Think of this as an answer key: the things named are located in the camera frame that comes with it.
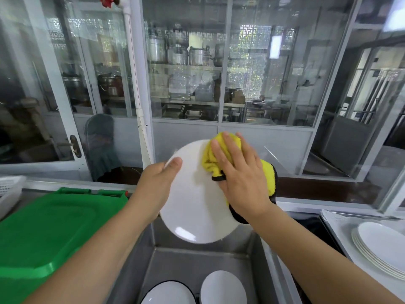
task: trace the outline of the left hand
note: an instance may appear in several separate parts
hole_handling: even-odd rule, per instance
[[[146,219],[146,224],[153,222],[165,205],[170,186],[182,163],[182,159],[177,157],[173,158],[166,167],[165,162],[155,163],[143,171],[128,204],[135,205],[136,211],[142,213]]]

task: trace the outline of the hand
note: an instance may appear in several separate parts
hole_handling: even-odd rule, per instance
[[[128,203],[134,204],[136,211],[142,213],[146,224],[150,224],[165,205],[182,163],[181,158],[174,158],[166,167],[165,162],[155,163],[143,171]]]
[[[226,199],[233,209],[248,222],[271,209],[266,176],[257,152],[246,142],[240,133],[242,150],[238,148],[227,132],[222,136],[235,166],[223,153],[217,140],[211,141],[211,148],[224,171],[226,180],[218,182]]]

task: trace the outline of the fluorescent light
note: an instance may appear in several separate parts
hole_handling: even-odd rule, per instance
[[[270,57],[271,59],[278,59],[280,57],[281,39],[282,35],[276,35],[271,38]]]
[[[405,0],[394,0],[383,31],[394,32],[405,30]]]

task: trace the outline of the red valve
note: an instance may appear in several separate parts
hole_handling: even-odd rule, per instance
[[[111,4],[114,2],[114,0],[100,0],[100,1],[104,7],[109,7],[109,8],[111,8]]]

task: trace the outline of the right hand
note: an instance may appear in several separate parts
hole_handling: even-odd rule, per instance
[[[236,135],[242,141],[242,149],[227,132],[222,133],[235,166],[226,158],[217,140],[211,140],[211,148],[226,175],[226,180],[218,182],[220,188],[233,209],[249,222],[274,204],[269,200],[266,176],[257,152],[240,133]]]

